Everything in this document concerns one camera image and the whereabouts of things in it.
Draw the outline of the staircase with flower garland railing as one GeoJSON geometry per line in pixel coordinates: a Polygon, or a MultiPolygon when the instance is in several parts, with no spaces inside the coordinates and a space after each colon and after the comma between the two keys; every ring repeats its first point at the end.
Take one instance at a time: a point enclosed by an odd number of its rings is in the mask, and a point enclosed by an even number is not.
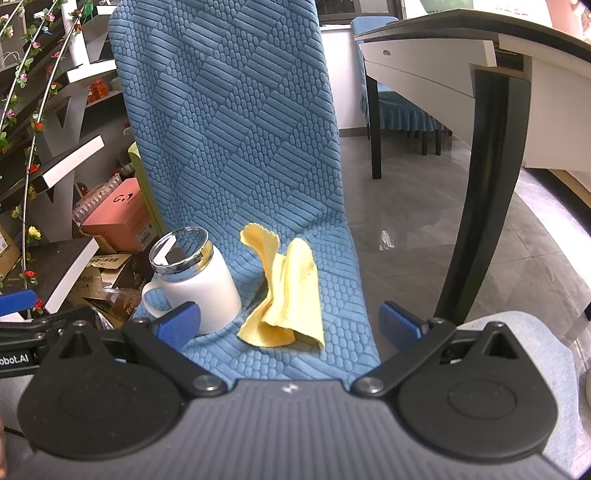
{"type": "Polygon", "coordinates": [[[101,240],[81,211],[131,141],[108,24],[113,1],[1,8],[1,294],[33,290],[27,321],[61,309],[101,240]]]}

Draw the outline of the yellow cleaning cloth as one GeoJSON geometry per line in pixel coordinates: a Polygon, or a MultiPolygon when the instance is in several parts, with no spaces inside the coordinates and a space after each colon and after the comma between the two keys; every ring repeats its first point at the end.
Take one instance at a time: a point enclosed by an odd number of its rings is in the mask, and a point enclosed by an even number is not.
{"type": "Polygon", "coordinates": [[[243,245],[259,256],[266,297],[238,331],[243,342],[260,348],[293,344],[301,335],[325,348],[318,267],[307,241],[296,238],[280,253],[280,236],[256,223],[240,232],[243,245]]]}

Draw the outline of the white dining table black legs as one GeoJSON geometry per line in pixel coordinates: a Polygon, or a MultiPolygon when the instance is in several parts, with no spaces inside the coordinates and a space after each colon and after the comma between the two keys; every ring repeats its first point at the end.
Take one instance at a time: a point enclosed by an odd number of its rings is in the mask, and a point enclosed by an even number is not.
{"type": "Polygon", "coordinates": [[[386,85],[471,149],[458,237],[436,308],[465,321],[494,256],[522,168],[590,168],[590,47],[526,20],[455,9],[370,30],[363,53],[372,175],[382,175],[386,85]]]}

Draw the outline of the brown cardboard boxes pile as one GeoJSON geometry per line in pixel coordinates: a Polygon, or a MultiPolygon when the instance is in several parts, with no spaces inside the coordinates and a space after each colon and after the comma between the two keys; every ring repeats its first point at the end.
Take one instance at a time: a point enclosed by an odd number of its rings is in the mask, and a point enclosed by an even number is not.
{"type": "Polygon", "coordinates": [[[67,300],[72,306],[89,306],[115,329],[134,313],[141,290],[151,279],[146,252],[96,255],[91,258],[67,300]]]}

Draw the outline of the blue textured covered chair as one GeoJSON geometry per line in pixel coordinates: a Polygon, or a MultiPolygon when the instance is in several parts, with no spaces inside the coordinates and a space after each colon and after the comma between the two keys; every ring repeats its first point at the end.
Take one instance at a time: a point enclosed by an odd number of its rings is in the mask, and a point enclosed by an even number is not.
{"type": "Polygon", "coordinates": [[[109,39],[150,191],[169,230],[204,227],[252,312],[263,265],[240,230],[304,239],[320,276],[325,340],[278,348],[242,321],[184,347],[212,374],[351,384],[380,363],[346,221],[339,128],[311,1],[122,1],[109,39]]]}

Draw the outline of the white mug with chrome rim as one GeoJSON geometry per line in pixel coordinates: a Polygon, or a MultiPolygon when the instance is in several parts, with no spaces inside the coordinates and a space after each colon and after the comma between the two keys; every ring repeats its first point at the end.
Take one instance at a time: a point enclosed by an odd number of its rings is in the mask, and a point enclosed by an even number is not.
{"type": "Polygon", "coordinates": [[[228,266],[202,227],[168,232],[148,253],[153,271],[141,291],[141,306],[160,318],[185,302],[197,304],[200,335],[221,330],[238,317],[242,300],[228,266]]]}

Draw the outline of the pink cardboard box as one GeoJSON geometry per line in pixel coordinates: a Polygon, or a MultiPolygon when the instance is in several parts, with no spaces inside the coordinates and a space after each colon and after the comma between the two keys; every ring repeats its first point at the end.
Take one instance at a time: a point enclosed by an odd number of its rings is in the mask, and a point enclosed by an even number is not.
{"type": "Polygon", "coordinates": [[[101,237],[117,252],[143,252],[156,238],[136,178],[124,180],[82,223],[85,234],[101,237]]]}

